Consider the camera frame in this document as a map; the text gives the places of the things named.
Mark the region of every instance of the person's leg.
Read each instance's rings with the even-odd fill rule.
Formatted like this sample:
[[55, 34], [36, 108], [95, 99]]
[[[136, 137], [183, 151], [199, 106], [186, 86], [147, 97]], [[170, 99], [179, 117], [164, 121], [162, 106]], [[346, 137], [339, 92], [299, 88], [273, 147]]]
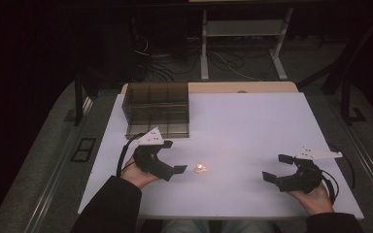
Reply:
[[274, 233], [271, 222], [265, 220], [228, 220], [222, 225], [222, 233]]
[[208, 220], [164, 220], [161, 233], [210, 233]]

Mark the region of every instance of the metal stand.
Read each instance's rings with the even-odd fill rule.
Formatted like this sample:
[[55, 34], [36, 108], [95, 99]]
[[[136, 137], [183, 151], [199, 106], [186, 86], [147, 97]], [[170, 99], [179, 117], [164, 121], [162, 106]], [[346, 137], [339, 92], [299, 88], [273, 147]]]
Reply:
[[366, 121], [363, 114], [359, 111], [359, 109], [354, 108], [354, 112], [356, 116], [350, 116], [350, 99], [351, 99], [351, 85], [353, 82], [353, 77], [351, 75], [347, 76], [347, 73], [350, 71], [350, 68], [356, 57], [358, 56], [359, 52], [361, 51], [362, 47], [368, 41], [369, 37], [373, 33], [373, 24], [364, 31], [363, 36], [357, 41], [357, 43], [351, 43], [347, 45], [346, 49], [344, 50], [343, 54], [332, 63], [331, 65], [323, 68], [318, 73], [310, 76], [309, 78], [301, 81], [296, 86], [301, 88], [308, 83], [313, 82], [314, 80], [322, 77], [327, 73], [332, 73], [335, 71], [336, 73], [340, 73], [340, 75], [333, 75], [328, 77], [325, 84], [322, 87], [322, 91], [327, 94], [333, 94], [338, 86], [341, 84], [341, 116], [346, 121], [347, 124], [351, 125], [353, 121]]
[[270, 51], [271, 59], [281, 81], [288, 79], [280, 60], [280, 50], [286, 37], [293, 8], [288, 8], [284, 19], [208, 21], [208, 13], [203, 11], [201, 80], [208, 81], [207, 37], [216, 36], [278, 36], [277, 46]]

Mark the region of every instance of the electrical wire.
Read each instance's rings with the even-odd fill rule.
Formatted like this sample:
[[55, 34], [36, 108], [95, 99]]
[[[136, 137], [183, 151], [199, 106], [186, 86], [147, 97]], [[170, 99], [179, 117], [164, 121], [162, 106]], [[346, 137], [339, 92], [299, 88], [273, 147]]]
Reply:
[[[150, 82], [153, 81], [153, 78], [151, 78], [151, 74], [153, 75], [153, 77], [155, 75], [156, 78], [159, 79], [162, 82], [168, 82], [168, 80], [166, 79], [165, 75], [163, 75], [163, 74], [161, 74], [159, 72], [156, 72], [156, 70], [154, 68], [152, 68], [151, 66], [145, 67], [145, 66], [142, 66], [142, 65], [138, 65], [138, 67], [141, 67], [141, 68], [143, 68], [146, 71], [148, 80]], [[165, 73], [165, 74], [172, 80], [172, 77], [170, 75], [168, 75], [167, 73]]]
[[148, 47], [149, 47], [148, 40], [145, 37], [143, 37], [143, 36], [136, 36], [136, 37], [139, 37], [139, 38], [141, 38], [141, 39], [143, 39], [145, 41], [146, 45], [145, 45], [144, 51], [146, 51], [148, 49]]
[[326, 184], [326, 189], [328, 190], [328, 196], [329, 196], [329, 201], [331, 202], [332, 205], [335, 203], [335, 191], [334, 191], [334, 186], [332, 185], [332, 182], [326, 178], [326, 176], [322, 175], [322, 180]]
[[[341, 151], [339, 150], [337, 147], [335, 147], [334, 145], [330, 144], [329, 142], [326, 142], [331, 148], [334, 148], [335, 150], [337, 151]], [[352, 184], [351, 184], [351, 189], [354, 189], [356, 188], [356, 170], [354, 169], [354, 166], [353, 166], [353, 163], [351, 162], [350, 158], [342, 152], [342, 156], [345, 158], [345, 160], [347, 161], [349, 167], [350, 167], [350, 170], [351, 170], [351, 175], [352, 175]]]
[[337, 192], [335, 193], [335, 196], [334, 196], [334, 201], [335, 201], [335, 199], [338, 197], [338, 194], [339, 194], [339, 192], [340, 192], [340, 186], [339, 186], [338, 182], [335, 180], [335, 178], [332, 177], [331, 174], [327, 173], [327, 172], [324, 171], [324, 170], [321, 170], [321, 171], [324, 172], [324, 173], [326, 173], [327, 175], [329, 175], [329, 176], [332, 178], [332, 180], [335, 182], [335, 185], [337, 186]]
[[224, 53], [228, 56], [234, 57], [234, 59], [226, 59], [225, 58], [224, 60], [227, 61], [228, 63], [234, 64], [236, 69], [242, 68], [242, 67], [245, 66], [245, 60], [244, 60], [245, 55], [240, 56], [240, 55], [236, 54], [235, 52], [226, 52], [226, 51], [222, 51], [222, 53]]
[[151, 55], [148, 54], [148, 53], [144, 53], [144, 52], [141, 52], [141, 51], [138, 51], [138, 50], [135, 50], [135, 52], [138, 53], [138, 54], [141, 54], [141, 55], [151, 56]]
[[268, 55], [268, 54], [269, 54], [269, 50], [267, 50], [267, 52], [264, 52], [264, 53], [262, 53], [262, 54], [250, 56], [250, 55], [249, 55], [250, 52], [251, 52], [251, 51], [253, 51], [253, 52], [255, 51], [255, 49], [254, 49], [254, 48], [255, 48], [255, 44], [256, 44], [255, 41], [262, 41], [263, 44], [264, 44], [264, 46], [267, 46], [267, 47], [270, 47], [270, 45], [268, 44], [268, 42], [266, 42], [265, 39], [262, 39], [262, 38], [256, 38], [256, 40], [253, 40], [253, 39], [249, 39], [249, 40], [250, 40], [250, 41], [253, 41], [253, 42], [250, 44], [250, 47], [249, 47], [249, 48], [244, 52], [244, 54], [239, 55], [239, 54], [237, 54], [236, 51], [234, 51], [234, 50], [231, 49], [231, 46], [230, 46], [230, 45], [228, 45], [228, 44], [226, 44], [226, 43], [221, 43], [221, 45], [223, 46], [223, 48], [224, 48], [225, 50], [227, 50], [227, 51], [223, 51], [223, 53], [225, 53], [225, 54], [229, 54], [229, 55], [234, 56], [234, 57], [237, 57], [236, 60], [244, 59], [244, 58], [246, 58], [246, 59], [251, 59], [251, 58], [260, 58], [260, 57], [262, 57], [262, 56], [265, 56], [265, 55]]
[[123, 168], [122, 168], [122, 170], [120, 170], [120, 173], [122, 174], [122, 172], [127, 168], [127, 167], [129, 167], [130, 165], [132, 165], [132, 164], [134, 164], [135, 163], [135, 161], [133, 161], [133, 162], [131, 162], [131, 163], [129, 163], [129, 164], [126, 164], [126, 166], [124, 166]]
[[118, 167], [117, 167], [117, 175], [120, 175], [120, 172], [122, 171], [122, 163], [125, 158], [126, 152], [128, 151], [129, 145], [134, 141], [135, 139], [144, 136], [146, 133], [139, 133], [134, 136], [132, 136], [125, 146], [123, 146], [122, 151], [120, 152], [119, 161], [118, 161]]
[[237, 71], [236, 71], [235, 69], [233, 69], [233, 68], [228, 64], [228, 62], [225, 61], [225, 60], [222, 58], [222, 56], [220, 56], [218, 53], [216, 53], [216, 52], [214, 52], [214, 51], [207, 51], [207, 52], [208, 52], [208, 53], [212, 53], [212, 54], [216, 55], [217, 57], [219, 57], [219, 58], [224, 62], [224, 64], [226, 65], [226, 67], [229, 68], [229, 70], [232, 71], [233, 73], [235, 73], [235, 74], [237, 74], [237, 75], [239, 75], [239, 76], [241, 76], [241, 77], [247, 78], [247, 79], [251, 79], [251, 80], [254, 80], [254, 81], [262, 82], [262, 80], [256, 79], [256, 78], [254, 78], [254, 77], [246, 76], [246, 75], [243, 75], [243, 74], [237, 72]]
[[[189, 74], [196, 67], [196, 63], [197, 63], [198, 58], [199, 58], [199, 53], [193, 52], [193, 53], [189, 54], [187, 57], [191, 57], [191, 56], [194, 56], [194, 55], [196, 55], [196, 57], [193, 59], [191, 67], [186, 69], [185, 71], [174, 72], [174, 71], [170, 70], [168, 67], [163, 65], [163, 64], [170, 64], [170, 63], [168, 63], [168, 62], [167, 63], [162, 63], [162, 62], [159, 62], [159, 61], [156, 61], [156, 60], [153, 60], [152, 67], [156, 70], [159, 70], [160, 72], [166, 73], [169, 77], [171, 77], [171, 80], [174, 81], [173, 75]], [[173, 61], [172, 63], [177, 63], [177, 62], [182, 62], [182, 61], [177, 60], [177, 61]]]
[[[210, 50], [207, 50], [207, 57], [208, 59], [211, 61], [211, 63], [213, 63], [213, 65], [215, 65], [217, 68], [219, 68], [220, 70], [223, 70], [223, 71], [230, 71], [230, 69], [238, 69], [240, 68], [239, 65], [237, 65], [236, 63], [234, 62], [231, 62], [231, 61], [226, 61], [222, 56], [220, 56], [219, 53], [217, 52], [214, 52], [214, 51], [210, 51]], [[223, 66], [226, 66], [227, 69], [221, 67], [218, 65], [218, 62], [220, 65], [223, 65]]]
[[165, 81], [168, 81], [166, 78], [169, 78], [169, 80], [174, 81], [174, 78], [172, 77], [172, 75], [168, 74], [168, 73], [165, 72], [164, 70], [162, 70], [162, 69], [157, 69], [157, 68], [155, 68], [155, 67], [153, 67], [153, 66], [151, 66], [151, 68], [152, 68], [152, 70], [153, 70], [154, 72], [156, 72], [157, 74], [162, 74], [162, 77], [165, 78]]

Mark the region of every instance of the white table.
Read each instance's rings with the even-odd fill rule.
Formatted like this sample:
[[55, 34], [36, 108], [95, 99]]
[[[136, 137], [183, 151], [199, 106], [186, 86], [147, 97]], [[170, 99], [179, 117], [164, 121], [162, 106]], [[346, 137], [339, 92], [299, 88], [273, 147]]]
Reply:
[[[103, 183], [115, 174], [126, 144], [127, 123], [120, 94], [89, 177], [79, 213]], [[143, 189], [140, 218], [285, 219], [306, 216], [295, 199], [262, 179], [262, 171], [292, 175], [294, 165], [278, 154], [295, 155], [302, 146], [328, 150], [322, 132], [302, 93], [191, 93], [190, 137], [173, 139], [161, 161], [187, 165], [170, 182], [157, 181]], [[133, 143], [127, 160], [135, 149]], [[208, 172], [196, 174], [198, 162]], [[363, 214], [333, 159], [316, 164], [335, 177], [340, 194], [334, 208]]]

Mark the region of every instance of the black sleeve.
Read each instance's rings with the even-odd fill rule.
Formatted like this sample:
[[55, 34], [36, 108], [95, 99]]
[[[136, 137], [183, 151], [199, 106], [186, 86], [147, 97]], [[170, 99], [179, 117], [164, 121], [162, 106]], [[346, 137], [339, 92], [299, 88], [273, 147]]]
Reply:
[[342, 213], [325, 213], [307, 218], [307, 232], [311, 233], [363, 233], [356, 217]]
[[142, 192], [134, 184], [110, 177], [86, 205], [71, 232], [135, 232]]

